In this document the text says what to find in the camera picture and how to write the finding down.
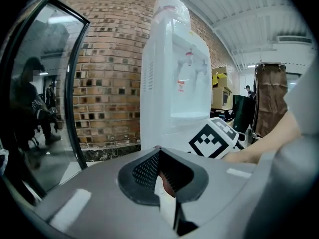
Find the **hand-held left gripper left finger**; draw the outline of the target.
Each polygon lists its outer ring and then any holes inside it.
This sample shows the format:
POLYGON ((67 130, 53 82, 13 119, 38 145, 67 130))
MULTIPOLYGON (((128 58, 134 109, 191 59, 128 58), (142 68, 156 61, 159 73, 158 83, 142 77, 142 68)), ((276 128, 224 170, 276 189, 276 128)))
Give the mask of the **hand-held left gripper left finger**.
POLYGON ((123 194, 118 173, 127 163, 145 156, 139 151, 102 161, 78 173, 49 192, 35 213, 50 222, 56 212, 76 193, 90 199, 68 225, 65 233, 77 239, 176 239, 177 233, 157 206, 139 205, 123 194))

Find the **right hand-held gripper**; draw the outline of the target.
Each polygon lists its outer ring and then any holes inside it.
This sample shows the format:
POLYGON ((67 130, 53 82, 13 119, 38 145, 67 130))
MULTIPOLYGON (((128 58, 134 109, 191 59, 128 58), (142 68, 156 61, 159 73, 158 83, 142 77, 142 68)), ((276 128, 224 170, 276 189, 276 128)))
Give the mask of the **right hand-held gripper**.
POLYGON ((203 128, 191 138, 191 153, 213 159, 221 159, 237 144, 239 133, 220 117, 207 119, 203 128))

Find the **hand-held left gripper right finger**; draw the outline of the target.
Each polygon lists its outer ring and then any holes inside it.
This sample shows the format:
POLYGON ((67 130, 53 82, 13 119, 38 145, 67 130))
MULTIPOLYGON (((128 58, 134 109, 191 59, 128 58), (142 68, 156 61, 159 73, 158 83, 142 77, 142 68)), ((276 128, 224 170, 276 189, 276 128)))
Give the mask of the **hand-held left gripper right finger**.
POLYGON ((160 211, 178 236, 244 236, 252 207, 244 200, 254 165, 161 148, 159 173, 171 201, 160 211))

